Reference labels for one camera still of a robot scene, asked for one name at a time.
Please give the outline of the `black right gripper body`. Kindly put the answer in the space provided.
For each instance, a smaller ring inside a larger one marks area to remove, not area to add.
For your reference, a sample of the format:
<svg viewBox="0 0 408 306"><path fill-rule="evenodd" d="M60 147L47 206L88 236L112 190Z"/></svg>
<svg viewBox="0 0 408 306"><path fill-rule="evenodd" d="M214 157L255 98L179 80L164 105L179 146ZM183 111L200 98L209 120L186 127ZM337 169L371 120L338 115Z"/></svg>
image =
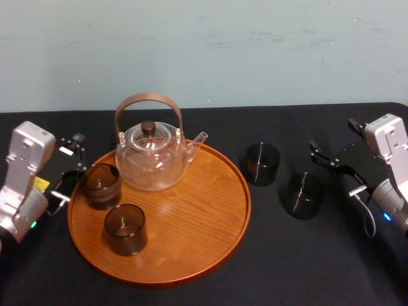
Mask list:
<svg viewBox="0 0 408 306"><path fill-rule="evenodd" d="M374 157L365 140L350 143L343 147L336 155L335 173L350 175L361 185L366 185L369 192L388 178L383 162Z"/></svg>

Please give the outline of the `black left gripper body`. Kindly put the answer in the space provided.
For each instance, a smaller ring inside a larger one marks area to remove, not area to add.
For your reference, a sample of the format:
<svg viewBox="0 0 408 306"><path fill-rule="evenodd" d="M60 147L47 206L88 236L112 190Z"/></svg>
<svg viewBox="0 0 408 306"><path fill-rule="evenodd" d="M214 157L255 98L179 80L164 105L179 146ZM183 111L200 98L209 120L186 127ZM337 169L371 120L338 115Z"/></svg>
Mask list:
<svg viewBox="0 0 408 306"><path fill-rule="evenodd" d="M64 148L59 147L58 142L51 158L38 174L38 190L40 192L49 192L58 187L65 174L76 168L76 161L75 154L71 152L68 155L64 152Z"/></svg>

